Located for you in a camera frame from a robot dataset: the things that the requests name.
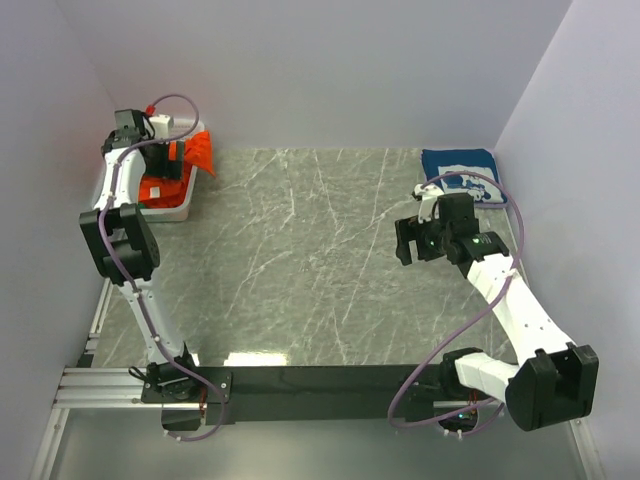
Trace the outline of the orange t shirt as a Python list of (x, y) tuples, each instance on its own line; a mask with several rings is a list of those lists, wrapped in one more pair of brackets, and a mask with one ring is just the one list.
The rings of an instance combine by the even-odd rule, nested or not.
[(197, 169), (215, 177), (213, 146), (207, 130), (191, 138), (146, 148), (147, 171), (140, 182), (138, 202), (147, 209), (175, 208), (186, 199)]

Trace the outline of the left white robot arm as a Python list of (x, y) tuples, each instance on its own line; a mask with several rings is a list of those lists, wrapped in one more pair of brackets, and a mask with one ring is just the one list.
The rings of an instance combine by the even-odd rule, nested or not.
[(193, 356), (154, 287), (160, 266), (156, 238), (138, 203), (141, 181), (154, 161), (165, 159), (179, 136), (158, 134), (149, 113), (115, 112), (116, 127), (101, 154), (105, 175), (98, 199), (79, 216), (79, 226), (98, 273), (126, 299), (143, 336), (148, 364), (129, 374), (143, 382), (156, 402), (194, 401), (206, 393)]

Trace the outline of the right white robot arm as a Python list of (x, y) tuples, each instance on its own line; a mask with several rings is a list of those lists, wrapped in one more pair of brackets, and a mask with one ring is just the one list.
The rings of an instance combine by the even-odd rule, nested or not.
[(396, 256), (446, 258), (486, 300), (516, 354), (513, 364), (469, 347), (443, 355), (437, 386), (450, 398), (482, 393), (503, 403), (524, 431), (588, 416), (599, 359), (577, 345), (547, 314), (516, 268), (501, 237), (483, 232), (467, 193), (417, 187), (417, 215), (396, 221)]

